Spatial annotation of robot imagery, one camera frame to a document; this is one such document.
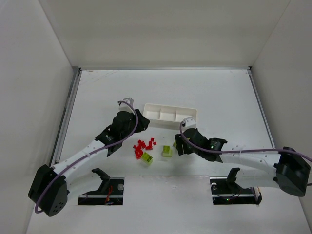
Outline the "pale green lego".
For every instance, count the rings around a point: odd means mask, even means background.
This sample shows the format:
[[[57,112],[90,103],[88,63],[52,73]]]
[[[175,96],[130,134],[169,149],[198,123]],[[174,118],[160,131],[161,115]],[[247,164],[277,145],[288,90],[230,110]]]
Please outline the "pale green lego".
[[[170,146],[164,145],[162,150],[163,157],[172,157],[172,149]]]

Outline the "white three-compartment tray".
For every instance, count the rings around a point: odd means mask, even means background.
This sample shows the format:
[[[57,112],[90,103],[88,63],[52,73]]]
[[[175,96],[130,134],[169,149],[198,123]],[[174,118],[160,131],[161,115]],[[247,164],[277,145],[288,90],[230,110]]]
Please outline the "white three-compartment tray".
[[[143,116],[154,127],[179,129],[180,123],[187,117],[197,122],[197,109],[146,103]]]

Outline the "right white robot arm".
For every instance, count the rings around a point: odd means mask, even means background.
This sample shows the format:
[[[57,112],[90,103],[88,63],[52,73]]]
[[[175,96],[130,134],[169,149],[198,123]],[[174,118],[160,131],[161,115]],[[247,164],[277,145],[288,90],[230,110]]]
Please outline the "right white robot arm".
[[[178,154],[196,154],[209,162],[236,164],[226,183],[236,193],[249,187],[279,188],[296,197],[304,197],[311,171],[311,158],[293,148],[223,151],[227,141],[207,139],[198,129],[189,128],[175,135]]]

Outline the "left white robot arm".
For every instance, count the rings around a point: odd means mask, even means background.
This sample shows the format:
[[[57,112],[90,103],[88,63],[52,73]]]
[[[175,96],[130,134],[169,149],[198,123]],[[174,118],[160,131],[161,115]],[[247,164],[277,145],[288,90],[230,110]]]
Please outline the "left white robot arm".
[[[28,193],[35,203],[35,213],[55,216],[71,198],[104,189],[110,177],[98,167],[99,162],[117,151],[132,134],[145,131],[149,124],[139,109],[133,113],[119,111],[112,124],[83,150],[54,166],[39,167]]]

